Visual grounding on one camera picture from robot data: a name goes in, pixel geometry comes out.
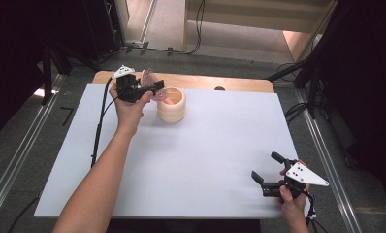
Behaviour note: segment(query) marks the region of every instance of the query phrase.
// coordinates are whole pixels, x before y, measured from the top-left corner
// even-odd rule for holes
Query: metal rail
[[[296,95],[300,103],[307,102],[305,95],[300,90],[296,90]],[[346,224],[347,230],[352,233],[360,233],[362,232],[362,229],[359,221],[356,218],[353,207],[338,176],[338,172],[336,171],[330,153],[327,150],[317,122],[311,118],[308,111],[304,111],[304,115],[308,129],[310,130],[314,144],[316,145],[319,153],[320,160],[329,179],[330,187],[332,188],[336,201],[338,202],[338,208],[341,212],[344,223]]]
[[[150,25],[151,16],[153,16],[154,7],[156,6],[156,1],[151,1],[150,7],[148,9],[147,17],[145,18],[145,24],[143,25],[142,35],[141,35],[141,42],[145,42],[145,35],[147,34],[148,26]]]
[[[48,103],[45,106],[42,106],[37,113],[35,119],[27,130],[26,135],[21,141],[14,157],[6,168],[5,172],[0,179],[0,207],[6,199],[7,194],[9,193],[18,172],[23,166],[24,161],[26,160],[30,150],[32,149],[33,144],[36,141],[40,131],[42,130],[43,125],[48,118],[48,114],[50,113],[55,100],[57,99],[57,92],[60,89],[60,86],[63,84],[66,76],[65,75],[57,75],[53,82],[53,92]]]

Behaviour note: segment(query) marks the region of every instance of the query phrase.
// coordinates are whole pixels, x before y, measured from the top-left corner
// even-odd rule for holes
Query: white mat
[[[58,217],[90,169],[103,85],[91,84],[48,178],[35,216]],[[186,116],[169,124],[156,103],[133,138],[113,216],[140,218],[280,217],[251,171],[278,182],[277,151],[297,158],[276,94],[185,89]],[[99,154],[116,127],[114,105],[103,123]]]

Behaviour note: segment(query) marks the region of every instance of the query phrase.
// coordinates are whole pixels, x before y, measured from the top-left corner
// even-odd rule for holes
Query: wooden table edge
[[[99,71],[92,84],[106,84],[113,71]],[[135,72],[139,78],[141,72]],[[218,86],[226,90],[274,93],[273,85],[267,80],[239,79],[211,76],[194,76],[181,74],[154,73],[158,80],[164,80],[165,86],[188,89],[215,89]]]

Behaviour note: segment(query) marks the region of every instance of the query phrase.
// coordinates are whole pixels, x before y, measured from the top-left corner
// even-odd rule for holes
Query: black cable
[[[205,13],[205,5],[206,1],[202,0],[202,3],[199,6],[199,9],[196,14],[196,31],[197,31],[197,43],[196,47],[192,51],[184,52],[184,51],[177,51],[177,50],[172,50],[172,53],[174,54],[193,54],[197,50],[199,50],[200,45],[202,44],[202,22],[203,22],[203,15]],[[164,52],[169,52],[169,50],[161,50],[161,49],[150,49],[150,48],[135,48],[135,47],[130,47],[131,50],[155,50],[155,51],[164,51]]]
[[[316,224],[314,224],[314,220],[311,222],[311,225],[313,226],[314,232],[317,233],[317,228],[316,228]]]
[[[103,112],[103,116],[106,114],[106,112],[108,111],[108,108],[111,106],[111,104],[114,102],[114,100],[116,100],[118,98],[118,96],[117,97],[115,97],[112,101],[111,101],[111,103],[109,103],[109,105],[108,105],[108,107],[106,107],[106,110]]]
[[[93,165],[96,163],[97,149],[99,148],[100,133],[102,131],[103,116],[105,115],[105,112],[106,112],[105,111],[106,96],[108,94],[109,84],[111,83],[111,81],[112,81],[112,77],[108,79],[108,82],[106,83],[106,86],[105,86],[105,93],[103,94],[102,110],[100,112],[99,124],[97,125],[96,138],[94,139],[94,148],[93,148],[93,154],[91,155],[92,160],[91,160],[90,167],[93,167]]]
[[[310,202],[310,208],[308,209],[307,212],[307,217],[306,217],[306,224],[310,223],[310,221],[313,219],[313,215],[315,214],[314,212],[314,199],[313,197],[306,191],[303,191],[303,194],[308,198],[308,201]]]
[[[281,65],[279,65],[278,67],[277,67],[277,69],[275,69],[275,71],[276,72],[278,72],[278,70],[282,67],[282,66],[285,66],[285,65],[294,65],[295,63],[283,63],[283,64],[281,64]],[[284,77],[280,77],[283,81],[285,81],[285,82],[292,82],[291,80],[286,80],[286,79],[284,79]]]
[[[320,228],[322,228],[322,230],[324,230],[324,232],[326,233],[329,233],[316,219],[313,220],[315,223],[317,223],[317,225],[320,226]]]
[[[316,89],[316,93],[317,93],[317,97],[319,97],[319,101],[318,102],[315,102],[314,103],[314,106],[315,107],[318,107],[319,108],[319,114],[325,118],[326,120],[329,119],[329,116],[326,112],[326,104],[327,104],[327,98],[326,98],[326,95],[324,93],[324,86],[323,86],[323,83],[321,81],[319,81],[317,83],[317,87],[315,88]]]
[[[12,223],[11,225],[11,228],[8,230],[8,233],[10,232],[13,232],[17,222],[20,220],[20,218],[24,215],[24,213],[33,205],[35,204],[35,202],[37,200],[40,199],[40,195],[41,195],[42,191],[38,191],[38,193],[36,194],[35,198],[33,198],[33,200],[27,204],[27,206],[20,212],[20,214],[18,214],[18,216],[16,217],[16,219],[14,220],[14,222]]]
[[[195,49],[193,49],[190,52],[187,52],[186,54],[193,54],[194,52],[196,52],[200,48],[200,44],[202,43],[202,22],[203,22],[203,15],[205,12],[205,5],[206,5],[206,2],[205,2],[205,0],[203,0],[202,3],[200,4],[199,10],[197,11],[197,14],[196,14],[196,31],[197,31],[196,47],[195,47]],[[202,15],[200,16],[200,25],[199,25],[199,14],[200,14],[201,9],[202,9]]]
[[[295,119],[299,114],[301,114],[308,107],[308,103],[299,103],[291,107],[285,114],[287,125],[289,125],[293,119]]]

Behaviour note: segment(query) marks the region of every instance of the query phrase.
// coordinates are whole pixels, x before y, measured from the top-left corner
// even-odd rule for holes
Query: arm
[[[306,184],[306,190],[309,190],[308,183]],[[290,190],[287,189],[285,185],[280,187],[280,194],[284,201],[283,206],[281,207],[281,215],[286,221],[290,232],[308,233],[305,218],[306,196],[301,194],[298,196],[298,198],[293,199],[292,193],[290,192]]]
[[[116,85],[110,90],[114,99]],[[116,131],[76,191],[70,197],[53,232],[105,232],[116,201],[130,140],[136,134],[143,107],[150,101],[149,91],[136,103],[115,99]]]

